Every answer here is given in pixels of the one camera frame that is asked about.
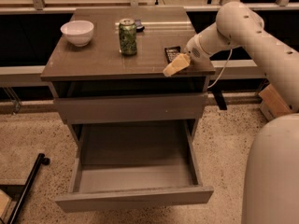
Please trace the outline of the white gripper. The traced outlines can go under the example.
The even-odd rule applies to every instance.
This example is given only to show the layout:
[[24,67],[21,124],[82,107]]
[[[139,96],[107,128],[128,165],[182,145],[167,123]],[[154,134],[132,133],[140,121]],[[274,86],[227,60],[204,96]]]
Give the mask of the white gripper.
[[204,49],[200,43],[199,35],[195,35],[187,42],[184,51],[186,54],[180,53],[163,70],[163,73],[166,77],[171,77],[175,73],[188,67],[190,65],[191,59],[194,60],[195,62],[201,62],[201,61],[209,58],[209,54],[204,51]]

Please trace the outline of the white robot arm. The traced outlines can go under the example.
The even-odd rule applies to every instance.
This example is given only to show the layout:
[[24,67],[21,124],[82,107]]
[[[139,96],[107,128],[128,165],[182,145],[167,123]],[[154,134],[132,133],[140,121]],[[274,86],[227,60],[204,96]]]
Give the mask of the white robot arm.
[[248,156],[241,224],[299,224],[299,53],[264,29],[241,2],[219,9],[215,22],[192,37],[164,69],[170,77],[191,62],[243,48],[290,110],[256,135]]

